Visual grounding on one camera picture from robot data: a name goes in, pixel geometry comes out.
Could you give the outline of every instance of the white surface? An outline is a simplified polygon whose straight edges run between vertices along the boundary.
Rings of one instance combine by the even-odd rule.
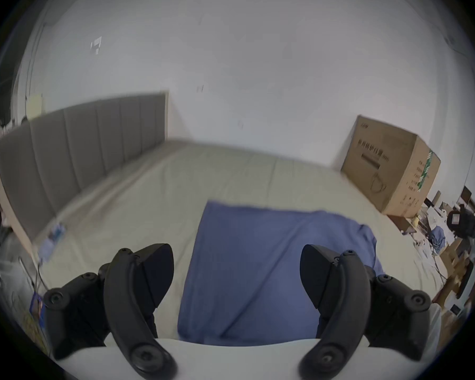
[[[317,339],[247,348],[198,345],[174,339],[158,339],[158,342],[171,353],[178,364],[176,380],[293,380],[300,378],[297,371],[299,360],[317,343]],[[83,349],[57,363],[79,380],[142,378],[116,346]],[[416,378],[427,363],[414,362],[393,350],[360,346],[334,378]]]
[[[32,94],[53,111],[169,90],[171,137],[339,169],[363,114],[430,145],[442,160],[430,197],[452,204],[472,159],[475,89],[447,36],[475,68],[439,0],[50,0],[22,61],[17,117]],[[468,180],[475,191],[475,156]]]
[[[155,322],[160,338],[176,339],[184,282],[209,199],[342,214],[372,229],[386,273],[431,298],[442,286],[411,237],[402,236],[339,172],[239,149],[172,141],[109,175],[63,211],[60,220],[67,232],[41,267],[42,278],[48,287],[61,287],[77,275],[97,272],[122,247],[137,251],[169,243],[174,279],[155,312]]]

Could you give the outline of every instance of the clothing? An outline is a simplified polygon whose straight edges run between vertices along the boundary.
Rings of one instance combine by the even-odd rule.
[[[433,249],[437,254],[441,252],[441,250],[445,247],[445,233],[443,232],[442,227],[435,226],[435,228],[430,231],[427,235],[427,239],[433,245]]]
[[[306,244],[383,270],[366,225],[325,211],[278,211],[208,202],[199,224],[178,318],[181,339],[266,345],[314,338],[319,313],[299,274]]]

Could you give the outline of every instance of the bed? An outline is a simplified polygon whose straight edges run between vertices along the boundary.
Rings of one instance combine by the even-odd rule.
[[[3,174],[11,173],[3,165],[0,169]],[[7,179],[2,180],[5,193],[14,197],[7,190]],[[119,167],[106,168],[102,176],[66,199],[53,216],[46,217],[42,229],[30,232],[31,254],[35,259],[54,224],[64,224],[64,237],[40,268],[45,284],[51,288],[61,287],[85,272],[96,272],[120,248],[137,251],[152,243],[170,244],[175,274],[155,312],[155,322],[159,338],[177,339],[184,282],[208,200],[341,214],[372,229],[377,256],[386,273],[431,297],[443,285],[440,274],[423,260],[412,238],[401,235],[340,172],[249,150],[164,140],[164,136],[144,145],[140,154]]]

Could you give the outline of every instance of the gray upholstered headboard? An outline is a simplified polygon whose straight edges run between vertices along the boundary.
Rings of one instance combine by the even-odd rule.
[[[0,180],[33,240],[82,190],[165,140],[167,94],[44,114],[0,138]]]

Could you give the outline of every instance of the cable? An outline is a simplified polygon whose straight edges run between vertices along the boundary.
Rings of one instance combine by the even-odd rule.
[[[446,278],[445,276],[443,276],[443,275],[440,273],[440,269],[438,269],[438,264],[436,263],[436,258],[433,257],[433,260],[435,261],[435,268],[436,268],[436,271],[438,272],[438,274],[440,275],[440,277],[441,277],[443,280],[447,281],[447,278]]]
[[[46,286],[44,280],[42,279],[42,276],[40,275],[40,267],[41,266],[42,266],[42,261],[37,264],[37,274],[39,275],[40,282],[44,286],[44,289],[47,291],[49,288]]]

